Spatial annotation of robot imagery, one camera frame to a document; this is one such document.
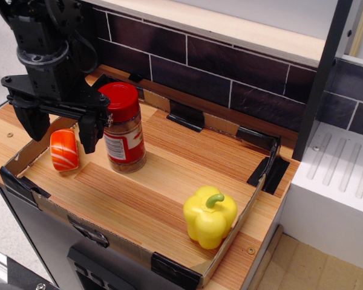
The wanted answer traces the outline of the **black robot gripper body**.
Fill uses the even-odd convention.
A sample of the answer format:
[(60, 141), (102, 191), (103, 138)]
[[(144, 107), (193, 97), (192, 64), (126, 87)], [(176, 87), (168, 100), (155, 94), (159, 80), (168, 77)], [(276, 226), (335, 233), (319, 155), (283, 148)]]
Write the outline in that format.
[(2, 79), (11, 105), (38, 107), (48, 115), (68, 118), (108, 118), (109, 100), (85, 80), (98, 64), (95, 47), (88, 40), (18, 36), (17, 41), (16, 54), (27, 73)]

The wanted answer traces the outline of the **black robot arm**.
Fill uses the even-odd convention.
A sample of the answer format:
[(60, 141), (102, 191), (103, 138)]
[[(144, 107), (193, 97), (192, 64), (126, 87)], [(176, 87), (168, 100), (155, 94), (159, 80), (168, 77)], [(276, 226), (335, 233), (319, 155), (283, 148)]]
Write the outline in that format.
[(0, 1), (0, 15), (16, 39), (25, 75), (1, 80), (8, 102), (29, 136), (40, 141), (50, 115), (77, 120), (86, 153), (93, 153), (110, 124), (109, 99), (85, 78), (99, 64), (85, 39), (80, 1)]

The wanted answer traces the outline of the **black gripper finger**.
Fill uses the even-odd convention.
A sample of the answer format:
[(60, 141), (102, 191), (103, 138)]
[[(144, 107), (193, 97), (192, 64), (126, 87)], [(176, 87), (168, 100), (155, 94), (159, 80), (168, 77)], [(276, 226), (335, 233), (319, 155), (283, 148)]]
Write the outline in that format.
[(12, 103), (15, 114), (28, 135), (35, 141), (43, 139), (50, 127), (50, 117), (38, 107), (25, 107)]
[(85, 153), (94, 153), (97, 142), (103, 137), (106, 118), (102, 115), (83, 115), (78, 125), (79, 138)]

